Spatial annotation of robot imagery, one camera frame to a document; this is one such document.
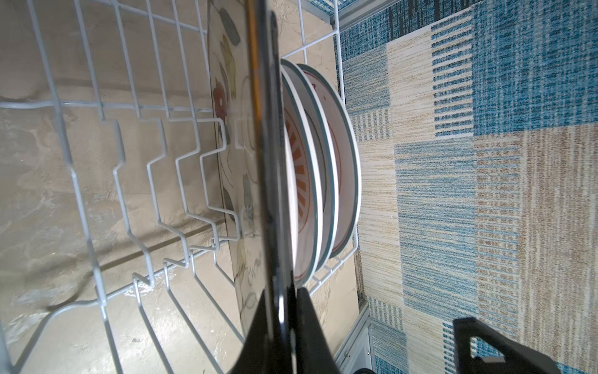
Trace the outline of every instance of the white wire rack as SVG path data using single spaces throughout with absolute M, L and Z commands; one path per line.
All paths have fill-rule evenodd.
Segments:
M 224 277 L 224 279 L 232 287 L 234 287 L 233 280 L 230 279 L 230 277 L 226 274 L 226 272 L 219 266 L 219 264 L 216 260 L 216 252 L 227 241 L 236 241 L 240 238 L 239 219 L 238 219 L 236 213 L 233 211 L 227 210 L 227 209 L 222 209 L 217 206 L 213 206 L 212 204 L 210 204 L 210 201 L 208 199 L 208 188 L 207 188 L 207 184 L 206 184 L 206 171 L 204 168 L 203 160 L 207 156 L 211 156 L 213 154 L 216 154 L 216 153 L 226 150 L 227 140 L 226 140 L 226 131 L 224 130 L 224 122 L 220 118 L 197 118 L 197 113 L 212 114 L 213 110 L 212 110 L 212 108 L 196 108 L 194 106 L 193 96 L 191 94 L 189 73 L 188 73 L 188 69 L 187 69 L 187 60 L 185 58 L 185 48 L 184 48 L 183 39 L 182 39 L 182 35 L 181 35 L 181 29 L 191 30 L 193 32 L 198 33 L 201 36 L 200 39 L 201 39 L 201 47 L 202 47 L 203 55 L 204 55 L 204 63 L 205 63 L 205 67 L 206 67 L 206 73 L 209 76 L 207 44 L 206 44 L 206 40 L 205 40 L 205 35 L 208 32 L 202 26 L 202 18 L 200 15 L 200 7 L 199 7 L 198 0 L 194 0 L 195 9 L 196 9 L 196 13 L 197 13 L 196 14 L 197 21 L 199 24 L 198 28 L 179 21 L 179 16 L 178 16 L 178 11 L 177 11 L 177 6 L 176 6 L 175 0 L 172 0 L 172 11 L 174 14 L 174 19 L 169 19 L 167 17 L 159 16 L 157 14 L 152 13 L 150 0 L 146 0 L 147 10 L 142 10 L 142 9 L 138 9 L 135 7 L 131 7 L 126 4 L 121 4 L 116 0 L 92 0 L 92 1 L 97 2 L 99 4 L 106 5 L 107 7 L 112 7 L 114 9 L 117 26 L 118 26 L 118 32 L 120 34 L 120 41 L 121 41 L 121 46 L 122 46 L 122 50 L 123 50 L 124 60 L 125 60 L 126 69 L 127 69 L 127 75 L 129 78 L 130 92 L 131 92 L 131 96 L 133 99 L 133 103 L 128 104 L 128 103 L 120 103 L 120 102 L 105 102 L 102 100 L 102 98 L 100 96 L 99 85 L 98 85 L 98 82 L 96 79 L 94 62 L 93 62 L 93 59 L 91 58 L 90 43 L 87 38 L 87 32 L 86 32 L 86 27 L 84 24 L 83 12 L 81 9 L 81 1 L 80 0 L 74 0 L 74 6 L 75 6 L 76 17 L 77 17 L 77 22 L 78 22 L 78 26 L 79 26 L 79 32 L 80 32 L 80 36 L 81 36 L 81 42 L 83 44 L 83 49 L 85 52 L 85 56 L 87 59 L 87 65 L 89 68 L 91 85 L 93 88 L 95 101 L 72 101 L 72 100 L 65 101 L 65 100 L 61 100 L 61 98 L 59 97 L 58 91 L 56 89 L 54 80 L 52 78 L 51 71 L 50 71 L 50 63 L 48 61 L 48 54 L 47 54 L 45 46 L 44 46 L 43 35 L 40 31 L 38 16 L 35 11 L 35 5 L 33 3 L 33 0 L 27 0 L 29 15 L 30 15 L 31 21 L 32 21 L 33 33 L 35 35 L 37 46 L 39 48 L 39 53 L 41 55 L 41 61 L 42 61 L 42 65 L 43 65 L 45 75 L 47 78 L 48 86 L 50 88 L 51 100 L 38 100 L 38 101 L 27 101 L 27 102 L 0 101 L 0 108 L 26 110 L 26 109 L 37 109 L 37 108 L 43 108 L 43 107 L 54 107 L 54 125 L 55 125 L 57 135 L 60 139 L 60 145 L 61 145 L 62 152 L 63 152 L 65 166 L 70 173 L 72 185 L 73 185 L 74 192 L 75 192 L 75 197 L 77 200 L 78 213 L 80 216 L 81 224 L 83 226 L 83 232 L 84 232 L 84 237 L 85 237 L 85 241 L 87 244 L 87 250 L 89 252 L 89 260 L 91 263 L 91 270 L 93 272 L 93 278 L 96 283 L 97 299 L 75 301 L 75 302 L 69 303 L 67 305 L 64 305 L 58 309 L 55 309 L 54 311 L 52 311 L 51 313 L 46 315 L 41 320 L 41 322 L 38 324 L 33 335 L 29 339 L 29 342 L 26 344 L 24 350 L 18 357 L 15 364 L 12 364 L 12 361 L 10 359 L 10 355 L 8 353 L 5 342 L 0 341 L 0 370 L 5 370 L 5 371 L 13 373 L 13 374 L 20 373 L 22 371 L 23 367 L 25 366 L 25 364 L 27 363 L 32 351 L 34 350 L 37 342 L 39 341 L 40 337 L 42 336 L 45 328 L 58 315 L 66 312 L 70 309 L 74 309 L 74 308 L 98 306 L 101 311 L 103 325 L 104 325 L 104 329 L 106 332 L 106 337 L 108 339 L 110 352 L 111 352 L 112 359 L 114 362 L 115 370 L 118 373 L 123 372 L 121 364 L 120 364 L 120 358 L 119 358 L 118 352 L 117 352 L 117 347 L 114 342 L 112 329 L 111 329 L 109 318 L 108 318 L 108 313 L 106 311 L 106 306 L 108 305 L 108 302 L 110 300 L 112 300 L 113 298 L 115 298 L 116 296 L 121 295 L 127 291 L 134 290 L 139 313 L 144 321 L 145 327 L 147 328 L 147 331 L 152 339 L 152 342 L 160 356 L 160 359 L 161 359 L 162 363 L 164 364 L 164 368 L 166 369 L 166 372 L 173 373 L 172 367 L 168 361 L 168 358 L 166 357 L 166 355 L 164 353 L 163 347 L 161 346 L 160 342 L 158 341 L 158 338 L 157 338 L 156 334 L 154 333 L 154 329 L 152 328 L 152 325 L 144 311 L 141 295 L 139 292 L 139 283 L 140 282 L 144 283 L 149 288 L 154 288 L 156 276 L 159 275 L 160 273 L 163 273 L 166 290 L 167 290 L 168 295 L 172 299 L 172 303 L 176 306 L 178 312 L 181 314 L 182 318 L 185 320 L 187 326 L 189 327 L 190 331 L 194 335 L 195 339 L 198 341 L 203 352 L 208 357 L 208 359 L 209 359 L 210 363 L 212 364 L 213 368 L 215 369 L 215 371 L 217 373 L 222 373 L 223 371 L 222 371 L 220 365 L 218 364 L 218 362 L 216 361 L 215 357 L 212 355 L 210 350 L 207 348 L 202 337 L 200 336 L 200 334 L 198 333 L 196 328 L 193 326 L 189 317 L 187 316 L 187 314 L 183 310 L 182 306 L 178 302 L 176 296 L 173 294 L 173 292 L 170 288 L 170 278 L 169 278 L 169 270 L 173 269 L 174 267 L 182 267 L 184 269 L 191 268 L 193 278 L 195 279 L 195 281 L 198 283 L 198 285 L 203 290 L 203 292 L 207 295 L 207 297 L 211 301 L 211 303 L 216 307 L 218 312 L 223 317 L 224 321 L 227 323 L 227 325 L 233 331 L 234 335 L 238 338 L 238 340 L 241 343 L 244 343 L 245 340 L 244 340 L 243 335 L 235 328 L 234 324 L 230 321 L 230 319 L 228 318 L 226 313 L 221 309 L 221 307 L 218 305 L 216 300 L 212 297 L 210 292 L 208 292 L 207 288 L 204 286 L 204 284 L 202 283 L 200 278 L 197 276 L 196 266 L 195 266 L 196 258 L 206 255 L 206 254 L 211 255 L 213 258 L 214 266 L 219 270 L 219 273 Z M 304 61 L 307 64 L 308 63 L 307 49 L 309 47 L 311 47 L 329 37 L 335 37 L 336 45 L 337 45 L 336 52 L 337 52 L 337 66 L 338 66 L 338 77 L 339 77 L 339 87 L 340 87 L 339 91 L 340 91 L 341 99 L 344 102 L 343 63 L 342 63 L 342 59 L 341 59 L 340 32 L 338 29 L 338 25 L 339 25 L 339 22 L 338 22 L 338 0 L 334 0 L 334 25 L 335 25 L 334 30 L 327 33 L 326 35 L 314 40 L 314 41 L 311 41 L 311 42 L 306 42 L 306 40 L 305 40 L 301 0 L 297 0 L 297 5 L 298 5 L 298 10 L 299 10 L 299 18 L 300 18 L 300 25 L 301 25 L 302 46 L 290 53 L 285 54 L 282 57 L 286 58 L 293 54 L 303 52 Z M 149 27 L 151 30 L 151 39 L 152 39 L 152 43 L 153 43 L 153 47 L 154 47 L 155 62 L 157 64 L 158 76 L 159 76 L 159 80 L 160 80 L 161 95 L 163 97 L 163 105 L 141 105 L 139 103 L 137 91 L 135 89 L 135 82 L 133 79 L 133 69 L 131 66 L 130 59 L 129 59 L 129 52 L 127 50 L 127 41 L 125 38 L 124 29 L 123 29 L 123 21 L 121 19 L 121 12 L 128 12 L 128 13 L 136 14 L 141 17 L 147 18 L 149 21 Z M 189 98 L 189 106 L 188 107 L 181 107 L 181 106 L 171 107 L 168 103 L 166 89 L 164 86 L 164 74 L 163 74 L 163 70 L 162 70 L 162 64 L 160 61 L 160 54 L 158 52 L 158 42 L 157 42 L 157 38 L 156 38 L 155 25 L 154 25 L 155 21 L 164 22 L 164 23 L 170 24 L 176 28 L 178 41 L 179 41 L 179 48 L 180 48 L 180 52 L 181 52 L 182 68 L 183 68 L 183 73 L 184 73 L 185 83 L 186 83 L 186 88 L 187 88 L 187 95 Z M 108 123 L 111 124 L 112 129 L 114 131 L 114 139 L 115 139 L 115 144 L 117 146 L 117 154 L 118 154 L 118 162 L 112 170 L 112 175 L 114 177 L 117 194 L 118 194 L 118 198 L 120 201 L 120 208 L 121 208 L 121 213 L 123 216 L 125 230 L 126 230 L 128 237 L 130 238 L 130 240 L 139 248 L 139 250 L 141 250 L 141 252 L 143 253 L 143 255 L 145 257 L 145 265 L 147 268 L 147 275 L 143 276 L 138 273 L 132 273 L 132 282 L 130 284 L 127 284 L 127 285 L 120 287 L 120 288 L 118 288 L 112 292 L 109 292 L 109 293 L 107 293 L 106 289 L 105 289 L 102 272 L 100 270 L 100 265 L 98 263 L 98 260 L 96 257 L 96 251 L 95 251 L 94 245 L 93 245 L 92 233 L 90 232 L 90 228 L 89 228 L 89 224 L 88 224 L 86 205 L 85 205 L 83 197 L 81 195 L 81 187 L 79 184 L 78 175 L 73 166 L 71 147 L 69 145 L 69 139 L 67 137 L 66 127 L 65 127 L 65 119 L 63 117 L 63 108 L 65 108 L 65 107 L 97 108 L 98 112 L 99 112 L 100 119 L 102 121 L 107 121 Z M 155 220 L 160 227 L 168 230 L 169 232 L 173 233 L 174 235 L 176 235 L 180 238 L 184 256 L 180 260 L 173 260 L 173 259 L 165 258 L 163 260 L 163 267 L 157 271 L 154 271 L 154 266 L 152 264 L 150 252 L 148 251 L 148 248 L 143 244 L 143 242 L 137 236 L 135 236 L 132 233 L 131 227 L 129 224 L 127 205 L 124 200 L 124 195 L 123 195 L 123 191 L 122 191 L 120 180 L 119 180 L 119 170 L 126 164 L 126 156 L 125 156 L 123 139 L 121 136 L 121 129 L 120 129 L 118 120 L 108 121 L 105 116 L 105 109 L 112 109 L 112 108 L 134 110 L 138 120 L 154 123 L 156 128 L 158 129 L 158 133 L 160 134 L 161 154 L 158 157 L 156 157 L 155 159 L 153 159 L 147 163 L 147 175 L 149 178 L 149 185 L 150 185 L 150 189 L 151 189 L 152 202 L 153 202 L 153 207 L 154 207 L 154 212 L 155 212 Z M 160 209 L 158 207 L 158 200 L 157 200 L 155 187 L 154 187 L 154 180 L 153 180 L 153 176 L 152 176 L 152 165 L 167 156 L 168 147 L 167 147 L 167 141 L 166 141 L 166 136 L 165 136 L 165 132 L 164 132 L 164 124 L 163 124 L 162 120 L 160 120 L 159 118 L 145 118 L 143 116 L 144 110 L 163 110 L 166 114 L 166 118 L 168 121 L 170 121 L 170 122 L 187 121 L 187 122 L 192 123 L 192 125 L 193 125 L 196 148 L 195 148 L 195 150 L 193 150 L 189 153 L 186 153 L 186 154 L 183 154 L 183 155 L 177 157 L 175 160 L 175 166 L 176 166 L 176 172 L 177 172 L 177 176 L 178 176 L 178 184 L 179 184 L 179 188 L 180 188 L 180 192 L 181 192 L 182 204 L 183 204 L 184 211 L 189 217 L 196 219 L 196 220 L 203 221 L 203 222 L 211 225 L 213 238 L 211 240 L 210 246 L 203 247 L 203 246 L 188 245 L 187 239 L 186 239 L 184 233 L 182 233 L 181 231 L 179 231 L 178 229 L 176 229 L 174 227 L 167 225 L 166 223 L 163 223 L 161 220 Z M 171 112 L 174 112 L 174 111 L 190 113 L 190 117 L 171 118 Z M 222 146 L 220 148 L 217 148 L 210 152 L 201 153 L 200 135 L 199 135 L 199 124 L 200 123 L 217 123 L 218 126 L 220 126 L 222 137 L 223 137 Z M 204 187 L 204 191 L 205 191 L 206 204 L 209 209 L 219 211 L 222 213 L 231 214 L 235 217 L 235 222 L 236 222 L 235 236 L 219 236 L 218 231 L 216 229 L 216 222 L 214 222 L 213 220 L 211 220 L 209 218 L 202 217 L 201 215 L 193 214 L 192 212 L 190 212 L 188 210 L 187 198 L 185 195 L 185 189 L 184 189 L 184 185 L 182 182 L 181 168 L 179 167 L 179 162 L 182 159 L 185 159 L 187 157 L 191 157 L 191 156 L 194 156 L 197 154 L 199 154 L 199 157 L 200 157 L 200 171 L 201 171 L 203 187 Z M 328 279 L 330 279 L 330 277 L 334 274 L 334 272 L 336 272 L 349 258 L 351 258 L 352 254 L 357 249 L 358 249 L 358 234 L 357 234 L 357 230 L 355 230 L 353 233 L 352 249 L 350 249 L 349 251 L 346 251 L 345 254 L 340 258 L 331 259 L 330 260 L 331 262 L 335 262 L 335 264 L 332 265 L 332 267 L 329 267 L 328 264 L 325 264 L 323 267 L 323 269 L 324 269 L 323 276 L 318 278 L 314 275 L 313 282 L 310 282 L 310 285 L 311 285 L 311 287 L 309 289 L 310 295 L 313 295 Z M 0 339 L 4 340 L 4 335 L 1 333 L 1 331 L 0 331 Z

